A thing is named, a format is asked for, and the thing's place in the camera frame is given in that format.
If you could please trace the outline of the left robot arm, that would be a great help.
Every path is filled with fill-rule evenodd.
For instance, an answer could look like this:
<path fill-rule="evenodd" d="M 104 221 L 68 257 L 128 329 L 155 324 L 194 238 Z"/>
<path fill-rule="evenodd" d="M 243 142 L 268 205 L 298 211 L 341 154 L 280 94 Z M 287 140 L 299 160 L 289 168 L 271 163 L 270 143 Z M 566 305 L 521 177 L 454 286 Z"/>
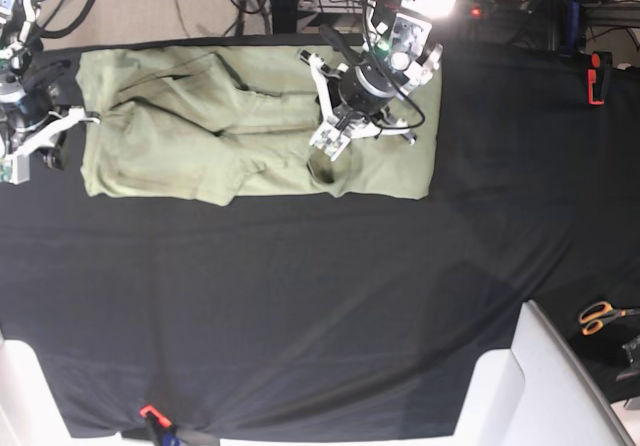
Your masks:
<path fill-rule="evenodd" d="M 434 22 L 447 17 L 456 1 L 364 0 L 362 51 L 334 28 L 322 26 L 322 38 L 344 61 L 332 68 L 316 53 L 299 53 L 320 107 L 311 146 L 336 160 L 356 139 L 400 136 L 415 143 L 414 131 L 426 115 L 410 95 L 440 68 L 443 47 L 429 36 Z"/>

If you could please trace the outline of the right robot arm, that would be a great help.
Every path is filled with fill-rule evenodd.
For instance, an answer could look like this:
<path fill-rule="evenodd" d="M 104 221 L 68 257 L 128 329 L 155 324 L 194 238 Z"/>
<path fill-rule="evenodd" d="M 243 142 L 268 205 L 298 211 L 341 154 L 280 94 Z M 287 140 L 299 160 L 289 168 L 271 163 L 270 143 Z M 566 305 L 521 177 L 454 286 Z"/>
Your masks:
<path fill-rule="evenodd" d="M 38 19 L 44 1 L 1 0 L 1 181 L 12 185 L 30 180 L 34 155 L 62 170 L 67 131 L 101 122 L 94 111 L 57 102 L 57 80 L 67 62 L 32 68 L 42 52 Z"/>

